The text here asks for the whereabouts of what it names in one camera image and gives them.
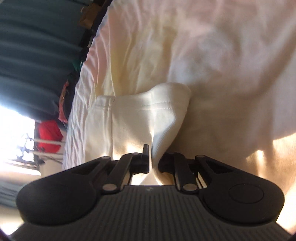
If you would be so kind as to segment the pink bed blanket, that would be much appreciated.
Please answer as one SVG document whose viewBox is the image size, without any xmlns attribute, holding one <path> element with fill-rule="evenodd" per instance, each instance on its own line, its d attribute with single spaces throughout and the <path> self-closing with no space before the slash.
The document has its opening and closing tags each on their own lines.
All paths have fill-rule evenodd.
<svg viewBox="0 0 296 241">
<path fill-rule="evenodd" d="M 191 91 L 166 152 L 274 182 L 285 194 L 278 224 L 295 232 L 295 1 L 113 1 L 76 85 L 64 169 L 85 163 L 97 97 L 163 83 Z"/>
</svg>

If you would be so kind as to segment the red bag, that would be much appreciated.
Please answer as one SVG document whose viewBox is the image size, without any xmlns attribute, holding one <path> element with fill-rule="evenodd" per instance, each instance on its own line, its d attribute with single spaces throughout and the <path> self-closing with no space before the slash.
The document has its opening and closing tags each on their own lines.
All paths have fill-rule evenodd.
<svg viewBox="0 0 296 241">
<path fill-rule="evenodd" d="M 39 123 L 38 131 L 39 138 L 43 140 L 61 142 L 63 139 L 63 135 L 55 120 Z M 60 150 L 60 147 L 60 145 L 55 144 L 37 143 L 38 150 L 46 153 L 57 153 Z"/>
</svg>

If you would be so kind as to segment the teal right curtain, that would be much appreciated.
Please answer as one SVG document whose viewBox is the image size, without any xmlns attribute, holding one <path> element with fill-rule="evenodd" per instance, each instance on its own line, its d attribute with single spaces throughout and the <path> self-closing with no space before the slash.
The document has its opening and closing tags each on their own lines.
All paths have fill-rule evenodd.
<svg viewBox="0 0 296 241">
<path fill-rule="evenodd" d="M 84 29 L 89 1 L 1 1 L 1 105 L 34 120 L 58 117 L 58 102 Z"/>
</svg>

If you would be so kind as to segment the white tripod stand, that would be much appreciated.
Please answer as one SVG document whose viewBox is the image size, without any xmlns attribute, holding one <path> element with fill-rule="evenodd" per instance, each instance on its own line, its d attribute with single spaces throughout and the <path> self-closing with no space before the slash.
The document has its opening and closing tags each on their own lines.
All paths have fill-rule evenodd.
<svg viewBox="0 0 296 241">
<path fill-rule="evenodd" d="M 60 152 L 65 142 L 44 140 L 41 138 L 31 138 L 27 136 L 23 145 L 18 146 L 19 153 L 12 164 L 17 167 L 39 170 L 46 164 L 46 161 L 52 161 L 62 164 L 63 154 Z"/>
</svg>

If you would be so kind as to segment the pile of colourful clothes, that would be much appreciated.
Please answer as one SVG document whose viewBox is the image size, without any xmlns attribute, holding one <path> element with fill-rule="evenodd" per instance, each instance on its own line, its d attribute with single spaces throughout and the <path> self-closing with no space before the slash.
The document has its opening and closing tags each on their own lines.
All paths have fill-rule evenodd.
<svg viewBox="0 0 296 241">
<path fill-rule="evenodd" d="M 79 80 L 82 64 L 86 60 L 89 48 L 96 35 L 99 25 L 107 12 L 112 1 L 93 1 L 90 5 L 81 9 L 82 16 L 79 25 L 85 29 L 79 46 L 82 48 L 78 60 L 74 61 L 74 70 L 67 76 L 59 99 L 58 120 L 68 125 L 69 115 L 72 109 L 72 102 L 75 95 L 75 87 Z"/>
</svg>

